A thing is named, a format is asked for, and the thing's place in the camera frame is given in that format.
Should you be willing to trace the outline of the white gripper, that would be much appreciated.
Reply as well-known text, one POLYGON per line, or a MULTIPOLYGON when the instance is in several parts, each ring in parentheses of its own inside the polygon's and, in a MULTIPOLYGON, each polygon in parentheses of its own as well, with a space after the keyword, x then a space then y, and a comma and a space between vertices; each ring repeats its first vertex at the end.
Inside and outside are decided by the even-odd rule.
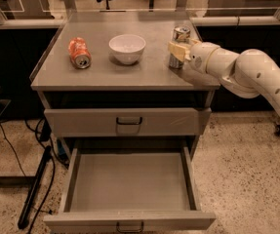
POLYGON ((217 44, 189 39, 189 44, 170 41, 168 51, 179 61, 189 61, 190 67, 220 81, 230 82, 235 78, 235 62, 239 55, 217 44))

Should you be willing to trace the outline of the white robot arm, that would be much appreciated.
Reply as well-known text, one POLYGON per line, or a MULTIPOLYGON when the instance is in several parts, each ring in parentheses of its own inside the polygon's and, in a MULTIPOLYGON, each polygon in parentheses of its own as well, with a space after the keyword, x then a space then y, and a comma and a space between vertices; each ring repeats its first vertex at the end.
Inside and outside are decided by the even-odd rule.
POLYGON ((237 54, 191 38, 186 43, 170 41, 168 51, 191 69, 215 77, 240 98, 262 95, 280 117, 280 67, 265 52, 250 49, 237 54))

